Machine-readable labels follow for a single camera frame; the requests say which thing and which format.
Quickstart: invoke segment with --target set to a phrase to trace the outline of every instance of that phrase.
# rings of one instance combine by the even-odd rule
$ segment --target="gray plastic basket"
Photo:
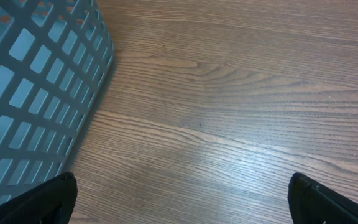
[[[94,0],[0,0],[0,204],[70,168],[114,67]]]

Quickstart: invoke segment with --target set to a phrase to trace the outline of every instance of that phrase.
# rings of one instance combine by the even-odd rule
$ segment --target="black plastic part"
[[[117,61],[116,61],[116,58],[114,57],[114,61],[112,62],[111,66],[109,68],[109,71],[107,72],[106,77],[104,78],[102,86],[99,89],[98,95],[94,99],[92,107],[89,110],[89,114],[85,118],[84,124],[82,125],[81,130],[78,133],[78,136],[73,144],[73,148],[71,149],[71,152],[67,157],[65,165],[63,166],[62,172],[70,171],[70,168],[74,163],[75,156],[77,155],[78,150],[80,149],[81,143],[83,142],[83,140],[86,136],[86,132],[88,131],[88,128],[92,122],[92,119],[93,119],[96,111],[99,108],[100,102],[102,101],[103,96],[107,91],[107,88],[110,84],[110,81],[111,81],[113,75],[114,75],[114,72],[116,71],[116,67],[117,67]]]
[[[73,213],[77,192],[74,175],[60,174],[0,205],[0,223],[66,224]]]
[[[291,178],[288,202],[294,224],[358,224],[358,204],[301,173]]]

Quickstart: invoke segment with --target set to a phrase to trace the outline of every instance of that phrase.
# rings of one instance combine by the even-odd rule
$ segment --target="wood grain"
[[[98,5],[118,67],[72,223],[291,223],[294,172],[358,202],[358,1]]]

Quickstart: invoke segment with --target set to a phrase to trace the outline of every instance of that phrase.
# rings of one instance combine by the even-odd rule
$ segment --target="black object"
[[[0,223],[66,224],[73,213],[77,191],[74,175],[60,174],[0,205]]]
[[[294,224],[358,224],[358,204],[301,173],[288,191]]]

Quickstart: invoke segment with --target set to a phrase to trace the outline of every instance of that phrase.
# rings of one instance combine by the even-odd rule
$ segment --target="laminate flooring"
[[[291,223],[294,172],[358,203],[358,1],[98,6],[117,70],[71,223]]]

